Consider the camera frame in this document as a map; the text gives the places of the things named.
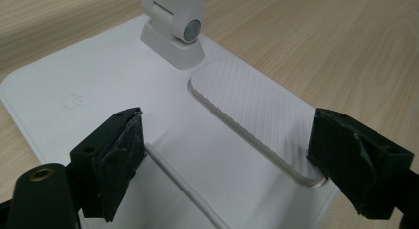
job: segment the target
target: wooden table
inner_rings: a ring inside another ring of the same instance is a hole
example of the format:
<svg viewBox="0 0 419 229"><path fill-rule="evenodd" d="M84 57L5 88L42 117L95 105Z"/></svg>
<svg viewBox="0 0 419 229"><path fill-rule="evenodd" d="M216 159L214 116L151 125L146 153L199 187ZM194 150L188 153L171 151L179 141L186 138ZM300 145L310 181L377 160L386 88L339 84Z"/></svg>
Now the wooden table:
<svg viewBox="0 0 419 229"><path fill-rule="evenodd" d="M141 0L0 0L0 81L142 13ZM206 0L203 33L315 107L419 154L419 0ZM0 105L0 201L39 164ZM419 172L419 160L412 169ZM397 228L338 194L320 228Z"/></svg>

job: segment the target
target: black bracket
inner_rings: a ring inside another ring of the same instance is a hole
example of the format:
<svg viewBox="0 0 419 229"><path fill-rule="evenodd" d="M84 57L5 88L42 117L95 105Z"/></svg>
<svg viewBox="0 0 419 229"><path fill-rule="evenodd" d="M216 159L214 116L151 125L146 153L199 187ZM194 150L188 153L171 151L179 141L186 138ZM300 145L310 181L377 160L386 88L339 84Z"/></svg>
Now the black bracket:
<svg viewBox="0 0 419 229"><path fill-rule="evenodd" d="M366 218L389 219L398 207L408 221L419 222L419 178L409 169L413 156L345 114L316 110L308 159Z"/></svg>
<svg viewBox="0 0 419 229"><path fill-rule="evenodd" d="M0 205L0 228L80 228L80 209L112 221L145 156L141 109L113 114L71 151L67 167L41 165L17 180L13 199Z"/></svg>

